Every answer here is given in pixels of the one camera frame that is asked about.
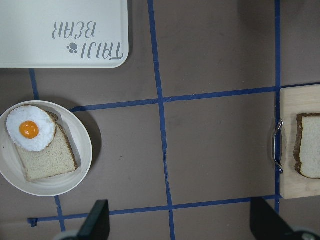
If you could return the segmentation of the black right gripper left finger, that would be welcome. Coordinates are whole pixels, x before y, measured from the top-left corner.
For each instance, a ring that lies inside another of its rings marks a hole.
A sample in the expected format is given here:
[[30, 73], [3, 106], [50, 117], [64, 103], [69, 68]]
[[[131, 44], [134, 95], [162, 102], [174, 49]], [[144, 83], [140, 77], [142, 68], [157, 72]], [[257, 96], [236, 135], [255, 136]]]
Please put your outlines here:
[[107, 240], [110, 235], [109, 202], [97, 200], [77, 233], [78, 240]]

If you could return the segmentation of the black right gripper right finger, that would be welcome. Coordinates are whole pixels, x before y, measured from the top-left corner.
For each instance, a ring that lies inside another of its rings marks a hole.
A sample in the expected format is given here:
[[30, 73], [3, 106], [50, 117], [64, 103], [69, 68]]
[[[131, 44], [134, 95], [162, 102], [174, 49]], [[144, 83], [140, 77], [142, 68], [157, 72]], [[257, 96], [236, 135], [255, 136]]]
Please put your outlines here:
[[250, 200], [250, 230], [256, 240], [293, 240], [295, 232], [262, 198]]

